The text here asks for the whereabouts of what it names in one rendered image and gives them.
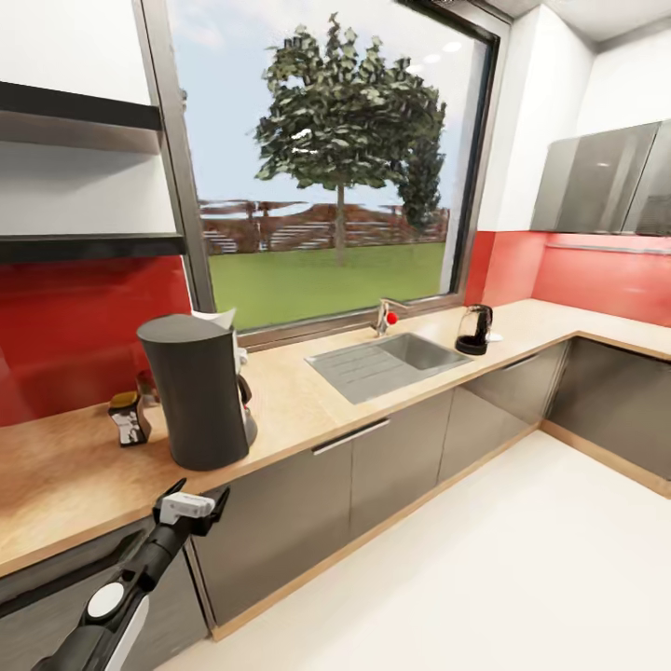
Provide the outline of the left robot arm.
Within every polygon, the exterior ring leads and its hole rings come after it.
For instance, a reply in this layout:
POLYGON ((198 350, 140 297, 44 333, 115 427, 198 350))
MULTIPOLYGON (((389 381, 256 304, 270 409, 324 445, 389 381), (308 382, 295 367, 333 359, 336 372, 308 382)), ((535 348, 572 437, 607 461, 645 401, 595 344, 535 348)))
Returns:
POLYGON ((90 598, 79 625, 55 655, 38 661, 31 671, 120 671, 146 620, 148 592, 189 536, 207 536, 225 510, 230 487, 215 502, 182 493, 185 482, 182 478, 157 499, 156 528, 141 549, 90 598))

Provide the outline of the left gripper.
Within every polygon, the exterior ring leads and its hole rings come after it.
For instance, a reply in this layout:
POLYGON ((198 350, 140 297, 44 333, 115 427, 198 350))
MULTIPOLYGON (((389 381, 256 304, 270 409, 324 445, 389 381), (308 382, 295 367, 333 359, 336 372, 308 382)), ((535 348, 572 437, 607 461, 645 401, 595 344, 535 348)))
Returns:
POLYGON ((153 543, 162 547, 170 555, 171 561, 174 560, 176 555, 180 552, 180 549, 185 547, 185 542, 189 539, 190 535, 202 535, 205 537, 209 534, 213 523, 219 523, 221 515, 223 515, 223 511, 225 510, 228 495, 230 494, 230 487, 227 487, 223 492, 223 495, 221 495, 219 500, 215 503, 213 511, 210 515, 206 515, 206 517, 193 518, 183 515, 176 521, 174 526, 161 523, 159 518, 161 515, 163 499, 174 493, 180 493, 185 482, 186 479, 182 478, 180 482, 174 484, 174 486, 168 491, 165 491, 165 493, 157 499, 157 504, 153 507, 156 528, 154 528, 152 533, 143 543, 153 543))

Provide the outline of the paper coffee filter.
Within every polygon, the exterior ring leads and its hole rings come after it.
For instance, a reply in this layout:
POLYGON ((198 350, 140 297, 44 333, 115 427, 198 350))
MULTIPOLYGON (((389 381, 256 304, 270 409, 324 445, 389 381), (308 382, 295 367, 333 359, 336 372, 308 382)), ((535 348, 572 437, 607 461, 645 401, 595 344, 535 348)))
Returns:
POLYGON ((232 318, 234 317, 235 308, 232 308, 224 314, 202 314, 200 312, 192 312, 193 316, 202 318, 202 320, 208 320, 208 322, 213 322, 219 325, 219 327, 224 327, 228 329, 232 324, 232 318))

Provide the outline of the bottle of coffee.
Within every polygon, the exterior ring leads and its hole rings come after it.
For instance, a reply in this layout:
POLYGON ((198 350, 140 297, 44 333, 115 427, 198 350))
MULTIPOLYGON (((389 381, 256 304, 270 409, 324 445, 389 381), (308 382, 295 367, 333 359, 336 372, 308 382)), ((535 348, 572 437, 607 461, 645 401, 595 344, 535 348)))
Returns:
POLYGON ((107 411, 119 429, 121 447, 148 442, 152 426, 143 413, 143 395, 136 390, 115 394, 107 411))

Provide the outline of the electric kettle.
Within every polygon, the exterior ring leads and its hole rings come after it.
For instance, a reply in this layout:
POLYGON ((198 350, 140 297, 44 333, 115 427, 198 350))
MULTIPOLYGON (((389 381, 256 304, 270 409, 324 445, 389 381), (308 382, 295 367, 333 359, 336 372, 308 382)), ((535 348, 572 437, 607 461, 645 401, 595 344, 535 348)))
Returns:
POLYGON ((493 308, 470 305, 459 322, 456 350, 465 355, 485 355, 491 332, 493 308))

